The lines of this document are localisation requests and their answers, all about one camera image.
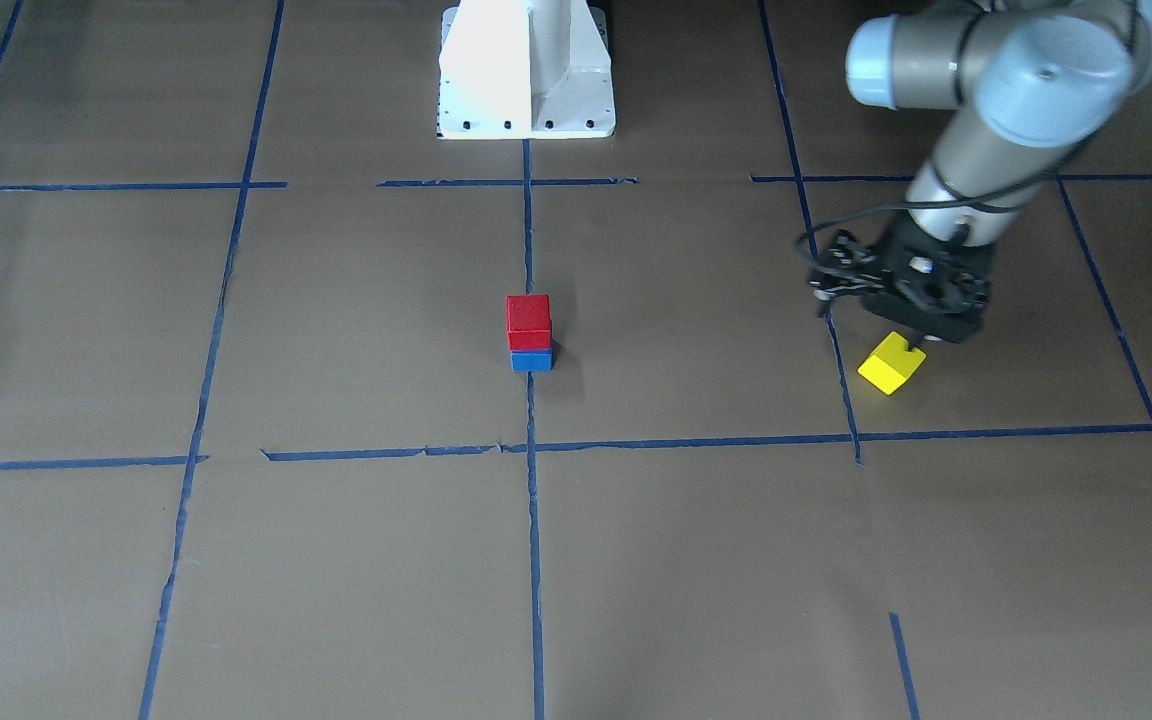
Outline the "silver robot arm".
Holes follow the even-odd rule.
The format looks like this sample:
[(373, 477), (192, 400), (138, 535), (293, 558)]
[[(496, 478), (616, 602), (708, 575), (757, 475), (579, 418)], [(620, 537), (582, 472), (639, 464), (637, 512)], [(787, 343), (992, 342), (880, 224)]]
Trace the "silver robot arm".
[(881, 237), (846, 217), (805, 256), (827, 314), (841, 297), (916, 338), (961, 343), (990, 306), (996, 240), (1111, 118), (1152, 79), (1152, 1), (937, 1), (867, 20), (846, 53), (855, 100), (950, 109)]

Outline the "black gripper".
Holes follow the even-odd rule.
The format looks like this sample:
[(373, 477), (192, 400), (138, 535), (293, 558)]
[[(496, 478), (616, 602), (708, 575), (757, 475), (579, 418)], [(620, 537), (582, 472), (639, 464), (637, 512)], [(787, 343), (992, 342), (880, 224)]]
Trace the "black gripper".
[[(992, 295), (993, 247), (968, 245), (965, 236), (938, 240), (910, 215), (896, 215), (873, 243), (840, 229), (818, 256), (806, 256), (806, 282), (823, 311), (841, 297), (859, 297), (869, 313), (961, 343), (982, 328)], [(914, 338), (905, 351), (925, 354), (925, 343)]]

